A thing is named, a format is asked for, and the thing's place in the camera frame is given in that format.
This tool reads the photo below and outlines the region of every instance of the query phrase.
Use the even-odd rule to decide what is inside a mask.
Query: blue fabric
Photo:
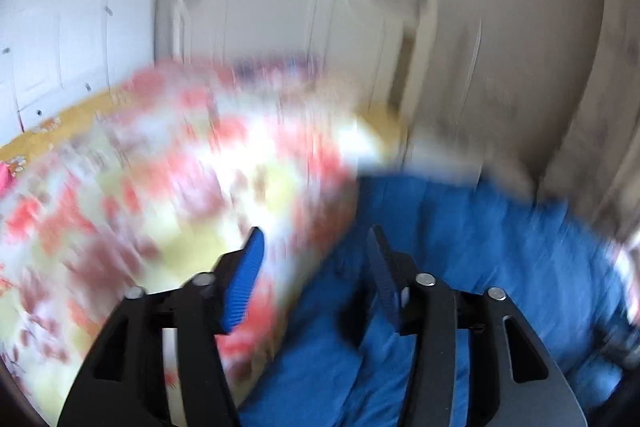
[[[516,203],[486,182],[382,176],[362,179],[356,221],[290,316],[282,349],[241,408],[245,427],[395,426],[414,339],[394,333],[374,297],[365,250],[373,224],[453,288],[504,288],[583,406],[608,397],[620,375],[593,363],[592,332],[623,312],[624,298],[599,238],[565,206]],[[468,353],[459,349],[455,426],[465,424],[467,375]]]

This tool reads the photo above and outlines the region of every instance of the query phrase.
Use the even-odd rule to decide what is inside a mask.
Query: floral fabric
[[[266,256],[248,311],[217,339],[241,401],[303,282],[350,225],[357,169],[385,161],[375,133],[327,102],[321,80],[292,96],[239,90],[228,71],[142,71],[124,86],[134,103],[30,163],[0,201],[0,352],[51,425],[128,287],[178,287],[258,226]],[[184,425],[174,332],[164,337],[172,418]]]

